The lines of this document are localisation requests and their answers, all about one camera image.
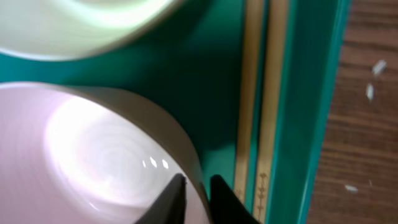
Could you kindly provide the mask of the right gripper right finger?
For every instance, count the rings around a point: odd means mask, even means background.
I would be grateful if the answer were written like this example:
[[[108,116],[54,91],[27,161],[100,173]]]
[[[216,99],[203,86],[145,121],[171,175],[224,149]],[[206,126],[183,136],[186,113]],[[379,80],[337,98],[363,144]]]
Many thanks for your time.
[[[214,224],[259,224],[222,176],[213,175],[210,187],[210,210]]]

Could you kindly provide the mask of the wooden chopstick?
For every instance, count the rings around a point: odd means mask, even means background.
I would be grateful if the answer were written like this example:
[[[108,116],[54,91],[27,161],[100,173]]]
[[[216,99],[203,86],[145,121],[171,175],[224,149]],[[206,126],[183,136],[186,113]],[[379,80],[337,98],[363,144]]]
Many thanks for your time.
[[[259,223],[266,222],[289,4],[289,0],[270,0],[268,5],[256,188],[252,212]]]
[[[242,203],[245,202],[246,197],[264,5],[264,0],[246,0],[244,8],[239,119],[233,184],[234,192]]]

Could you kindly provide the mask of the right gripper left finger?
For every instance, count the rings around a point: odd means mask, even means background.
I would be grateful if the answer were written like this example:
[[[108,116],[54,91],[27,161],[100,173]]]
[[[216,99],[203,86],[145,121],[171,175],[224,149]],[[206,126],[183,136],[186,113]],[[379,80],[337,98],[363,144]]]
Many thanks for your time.
[[[187,206],[186,178],[175,174],[135,224],[184,224]]]

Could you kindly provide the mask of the white saucer bowl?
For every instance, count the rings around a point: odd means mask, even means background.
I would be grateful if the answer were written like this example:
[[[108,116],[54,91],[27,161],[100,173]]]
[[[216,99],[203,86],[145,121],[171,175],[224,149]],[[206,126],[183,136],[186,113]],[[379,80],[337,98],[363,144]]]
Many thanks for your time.
[[[43,61],[87,58],[150,31],[181,0],[1,0],[1,53]]]

